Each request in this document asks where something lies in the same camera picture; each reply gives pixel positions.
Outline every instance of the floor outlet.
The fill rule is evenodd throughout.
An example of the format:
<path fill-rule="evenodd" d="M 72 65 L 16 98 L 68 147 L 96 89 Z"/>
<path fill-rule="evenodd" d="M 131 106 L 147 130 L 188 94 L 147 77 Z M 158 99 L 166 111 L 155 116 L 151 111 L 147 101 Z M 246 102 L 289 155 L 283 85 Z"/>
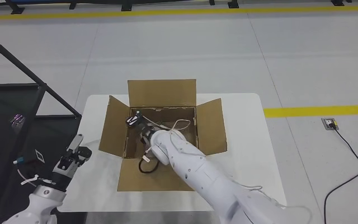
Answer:
<path fill-rule="evenodd" d="M 338 124 L 337 124 L 337 122 L 336 122 L 336 120 L 334 118 L 321 118 L 321 120 L 322 120 L 322 123 L 323 123 L 324 128 L 326 130 L 334 130 L 333 128 L 331 128 L 329 126 L 329 124 L 332 124 L 332 123 L 335 124 L 336 129 L 339 130 Z"/>

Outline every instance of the white table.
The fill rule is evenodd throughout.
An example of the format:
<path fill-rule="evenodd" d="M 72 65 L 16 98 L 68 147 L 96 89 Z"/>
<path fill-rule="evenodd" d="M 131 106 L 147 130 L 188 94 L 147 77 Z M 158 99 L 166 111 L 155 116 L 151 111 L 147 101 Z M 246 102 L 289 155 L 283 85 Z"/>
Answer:
<path fill-rule="evenodd" d="M 128 95 L 114 95 L 129 104 Z M 222 98 L 228 151 L 209 158 L 244 185 L 262 185 L 281 204 L 286 198 L 257 94 L 197 94 L 197 103 Z M 122 158 L 98 150 L 109 95 L 88 98 L 78 133 L 93 154 L 67 189 L 61 212 L 212 211 L 197 192 L 117 192 Z"/>

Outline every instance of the cardboard box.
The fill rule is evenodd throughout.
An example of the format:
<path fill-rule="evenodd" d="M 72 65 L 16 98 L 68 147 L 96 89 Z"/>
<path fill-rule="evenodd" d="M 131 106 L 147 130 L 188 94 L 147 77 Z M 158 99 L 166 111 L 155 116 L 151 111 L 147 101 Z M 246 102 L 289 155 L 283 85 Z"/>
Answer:
<path fill-rule="evenodd" d="M 128 128 L 125 121 L 137 110 L 168 127 L 178 119 L 188 119 L 190 126 L 181 130 L 186 139 L 206 155 L 221 153 L 227 150 L 221 99 L 196 105 L 196 80 L 130 80 L 128 92 L 129 107 L 110 96 L 100 142 L 101 151 L 123 158 L 117 191 L 192 190 L 170 165 L 160 164 L 151 174 L 139 171 L 144 145 L 138 131 Z M 150 170 L 155 163 L 144 162 L 142 168 Z"/>

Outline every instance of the black metal frame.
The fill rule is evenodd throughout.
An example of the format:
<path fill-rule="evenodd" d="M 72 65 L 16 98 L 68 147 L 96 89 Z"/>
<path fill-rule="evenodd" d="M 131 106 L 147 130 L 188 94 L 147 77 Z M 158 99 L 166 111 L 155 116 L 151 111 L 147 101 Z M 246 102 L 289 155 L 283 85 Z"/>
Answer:
<path fill-rule="evenodd" d="M 30 79 L 34 80 L 41 88 L 45 90 L 45 92 L 48 92 L 53 98 L 55 98 L 58 102 L 60 102 L 63 106 L 65 106 L 76 117 L 81 117 L 81 114 L 79 112 L 77 112 L 62 97 L 60 97 L 55 91 L 53 91 L 51 87 L 49 87 L 44 81 L 42 81 L 37 75 L 35 75 L 34 72 L 29 70 L 24 64 L 22 64 L 14 55 L 12 55 L 8 50 L 6 50 L 6 48 L 4 48 L 1 44 L 0 44 L 0 54 L 2 54 L 17 68 L 19 68 L 23 73 L 25 73 Z"/>
<path fill-rule="evenodd" d="M 37 75 L 35 75 L 31 70 L 29 70 L 24 64 L 22 64 L 14 55 L 12 55 L 7 49 L 5 49 L 2 45 L 0 45 L 0 54 L 2 54 L 6 59 L 8 59 L 12 64 L 14 64 L 18 69 L 20 69 L 24 74 L 26 74 L 28 77 L 30 77 L 35 83 L 20 83 L 20 84 L 0 84 L 0 93 L 1 92 L 7 92 L 7 91 L 24 91 L 26 94 L 27 91 L 32 91 L 34 101 L 29 103 L 29 108 L 25 111 L 23 108 L 14 108 L 16 111 L 19 111 L 19 113 L 22 113 L 22 115 L 25 117 L 23 125 L 19 132 L 16 135 L 16 139 L 13 142 L 13 145 L 11 148 L 9 148 L 10 151 L 8 151 L 7 157 L 5 160 L 3 160 L 1 164 L 0 169 L 0 177 L 2 180 L 12 180 L 11 178 L 16 175 L 16 169 L 14 168 L 14 165 L 12 163 L 13 160 L 15 160 L 19 153 L 21 153 L 23 150 L 26 149 L 28 146 L 27 144 L 31 140 L 30 135 L 33 131 L 33 127 L 38 123 L 39 121 L 43 120 L 68 120 L 73 119 L 74 120 L 74 126 L 73 133 L 76 134 L 79 123 L 81 121 L 81 114 L 76 111 L 71 105 L 69 105 L 62 97 L 60 97 L 51 87 L 49 87 L 44 81 L 42 81 Z M 60 102 L 63 106 L 65 106 L 69 111 L 71 111 L 71 115 L 36 115 L 40 104 L 43 100 L 43 97 L 45 93 L 49 93 L 53 98 L 55 98 L 58 102 Z M 0 185 L 0 207 L 3 208 L 3 206 L 6 206 L 6 203 L 8 201 L 6 200 L 6 197 L 11 195 L 13 192 L 9 184 L 1 184 Z M 3 212 L 0 212 L 0 218 L 3 218 L 2 216 L 7 215 L 3 214 Z M 79 214 L 81 218 L 86 216 L 86 214 Z M 71 215 L 65 215 L 63 214 L 63 219 L 65 219 L 68 216 Z"/>
<path fill-rule="evenodd" d="M 76 111 L 71 105 L 69 105 L 62 97 L 60 97 L 51 87 L 49 87 L 44 81 L 42 81 L 37 75 L 35 75 L 31 70 L 29 70 L 24 64 L 22 64 L 14 55 L 12 55 L 6 48 L 0 45 L 0 54 L 2 54 L 6 59 L 8 59 L 12 64 L 14 64 L 17 68 L 19 68 L 23 73 L 29 76 L 35 83 L 26 83 L 26 84 L 3 84 L 0 85 L 3 89 L 7 88 L 9 90 L 16 90 L 18 88 L 21 89 L 29 89 L 29 88 L 37 88 L 36 99 L 31 110 L 24 114 L 26 117 L 22 128 L 20 129 L 13 150 L 11 151 L 10 158 L 16 158 L 17 154 L 24 148 L 27 135 L 30 131 L 30 128 L 36 118 L 36 113 L 40 107 L 42 99 L 46 92 L 48 92 L 53 98 L 55 98 L 58 102 L 60 102 L 63 106 L 65 106 L 73 115 L 81 120 L 81 114 Z M 10 168 L 12 166 L 12 162 L 9 161 L 9 164 L 5 165 L 5 168 Z M 3 171 L 7 169 L 3 169 L 0 171 L 1 177 L 4 178 L 4 175 L 7 176 Z"/>
<path fill-rule="evenodd" d="M 12 2 L 11 0 L 6 0 L 6 3 L 12 8 L 11 14 L 22 14 L 23 10 L 25 8 L 19 8 L 18 5 L 22 4 L 53 4 L 53 3 L 67 3 L 69 5 L 69 9 L 73 10 L 75 9 L 77 4 L 85 3 L 85 4 L 121 4 L 122 11 L 131 11 L 132 6 L 134 4 L 152 4 L 152 3 L 163 3 L 163 2 L 181 2 L 185 0 L 60 0 L 60 1 L 51 1 L 51 0 L 45 0 L 45 1 L 31 1 L 27 2 L 26 0 Z M 208 0 L 209 4 L 211 6 L 215 5 L 215 0 Z M 228 2 L 229 8 L 239 8 L 237 0 L 231 0 L 231 2 Z"/>

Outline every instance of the concrete floor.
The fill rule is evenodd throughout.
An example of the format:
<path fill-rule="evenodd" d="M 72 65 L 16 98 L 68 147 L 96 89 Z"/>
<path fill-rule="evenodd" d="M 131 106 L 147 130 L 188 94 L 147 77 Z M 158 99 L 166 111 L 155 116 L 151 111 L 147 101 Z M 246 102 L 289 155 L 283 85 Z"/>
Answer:
<path fill-rule="evenodd" d="M 93 94 L 126 94 L 129 79 L 196 78 L 199 93 L 255 92 L 264 108 L 354 105 L 358 14 L 290 13 L 2 21 L 0 41 L 82 112 Z M 27 82 L 0 58 L 0 83 Z M 39 114 L 68 113 L 47 96 Z M 358 116 L 335 116 L 358 148 Z M 320 117 L 269 118 L 288 205 L 323 223 L 325 195 L 358 162 Z M 328 223 L 358 220 L 358 180 L 331 195 Z M 292 210 L 297 223 L 308 215 Z M 92 223 L 218 223 L 211 212 L 89 213 Z"/>

